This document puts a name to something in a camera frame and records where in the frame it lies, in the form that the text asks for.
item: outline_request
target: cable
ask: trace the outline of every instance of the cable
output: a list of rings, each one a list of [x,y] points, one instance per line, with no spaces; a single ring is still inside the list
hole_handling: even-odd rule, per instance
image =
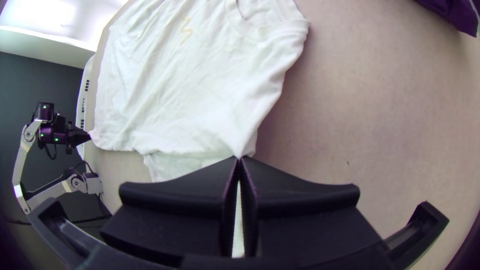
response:
[[[54,144],[53,147],[54,147],[54,149],[55,149],[54,156],[52,156],[52,155],[50,154],[49,146],[48,146],[47,144],[45,144],[46,155],[47,155],[51,160],[54,160],[54,159],[57,158],[57,145]]]
[[[90,164],[88,162],[86,162],[85,160],[82,160],[80,163],[78,163],[75,167],[73,167],[74,169],[76,169],[78,166],[82,165],[82,164],[86,164],[88,166],[88,169],[90,170],[91,173],[93,173],[94,171],[92,170],[92,167],[90,167]]]

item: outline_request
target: white cloth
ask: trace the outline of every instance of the white cloth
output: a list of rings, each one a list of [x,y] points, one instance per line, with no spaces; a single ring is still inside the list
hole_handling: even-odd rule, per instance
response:
[[[252,155],[308,26],[293,0],[136,1],[109,29],[94,144],[154,182]]]

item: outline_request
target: white wall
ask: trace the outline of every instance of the white wall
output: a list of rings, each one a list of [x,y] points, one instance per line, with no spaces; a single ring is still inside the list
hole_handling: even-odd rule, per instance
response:
[[[96,51],[104,26],[127,0],[8,0],[0,26],[79,40]]]

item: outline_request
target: black mount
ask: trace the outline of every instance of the black mount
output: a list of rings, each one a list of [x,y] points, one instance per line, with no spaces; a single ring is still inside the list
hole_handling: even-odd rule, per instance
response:
[[[238,182],[245,258],[230,257]],[[172,181],[127,182],[119,195],[105,243],[68,221],[55,199],[28,219],[68,267],[89,270],[405,269],[449,222],[425,201],[381,239],[356,208],[357,186],[308,182],[249,157]]]

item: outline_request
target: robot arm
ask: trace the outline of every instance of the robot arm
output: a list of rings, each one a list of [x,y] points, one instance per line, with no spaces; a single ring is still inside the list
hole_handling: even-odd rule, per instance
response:
[[[71,154],[74,147],[90,140],[87,132],[66,123],[63,116],[54,113],[53,103],[39,103],[32,122],[23,127],[20,134],[20,147],[13,168],[12,185],[16,199],[25,214],[29,214],[39,204],[52,197],[57,198],[65,193],[83,192],[99,194],[103,191],[102,181],[94,172],[80,173],[75,168],[69,168],[52,182],[35,191],[26,191],[21,183],[22,172],[27,154],[35,140],[38,147],[44,148],[47,144],[66,145],[66,153]]]

